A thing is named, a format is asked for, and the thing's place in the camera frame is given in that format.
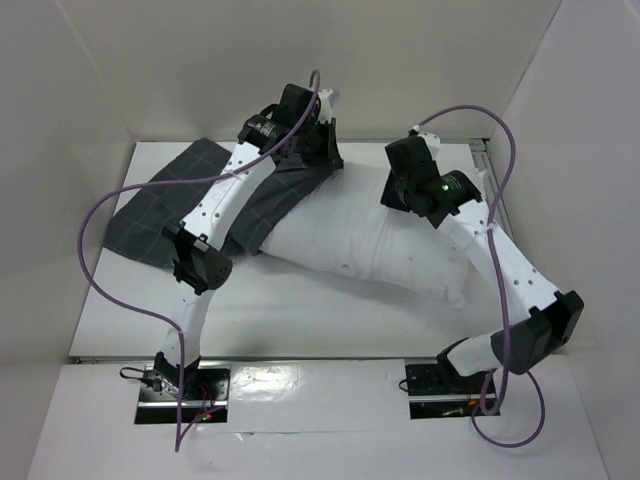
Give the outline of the white pillow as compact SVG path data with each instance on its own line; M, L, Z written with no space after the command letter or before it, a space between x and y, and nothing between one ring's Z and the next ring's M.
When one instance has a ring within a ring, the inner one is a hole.
M345 165L278 221L261 252L463 308L469 260L427 220L381 204L387 177L379 168Z

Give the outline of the dark grey checked pillowcase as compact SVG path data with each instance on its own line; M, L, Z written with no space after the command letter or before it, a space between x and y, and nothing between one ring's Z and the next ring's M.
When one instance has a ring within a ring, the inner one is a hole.
M177 227L229 257L255 255L299 201L339 170L295 168L249 143L228 150L202 138L131 191L108 223L104 247L169 270L176 253L164 229Z

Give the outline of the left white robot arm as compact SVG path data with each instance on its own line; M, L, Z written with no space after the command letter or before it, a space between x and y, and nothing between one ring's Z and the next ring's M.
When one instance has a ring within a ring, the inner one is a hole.
M171 313L176 326L154 369L172 397L184 399L196 390L206 313L233 267L223 252L227 238L256 254L280 220L342 169L333 115L337 97L333 89L286 85L278 103L244 123L223 180L179 222L164 225L178 286Z

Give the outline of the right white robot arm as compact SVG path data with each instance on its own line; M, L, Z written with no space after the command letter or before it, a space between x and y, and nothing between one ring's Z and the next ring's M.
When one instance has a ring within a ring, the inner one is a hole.
M584 309L574 291L547 280L489 216L489 205L463 172L440 173L423 135L385 147L390 174L381 201L426 219L463 253L496 292L506 324L463 339L438 357L436 379L460 391L471 376L502 368L522 375L570 339Z

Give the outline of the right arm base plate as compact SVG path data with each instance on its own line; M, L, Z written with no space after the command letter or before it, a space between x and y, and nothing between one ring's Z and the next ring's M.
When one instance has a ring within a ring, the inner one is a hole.
M485 372L445 379L436 363L406 363L398 387L408 396L411 420L470 417L479 406Z

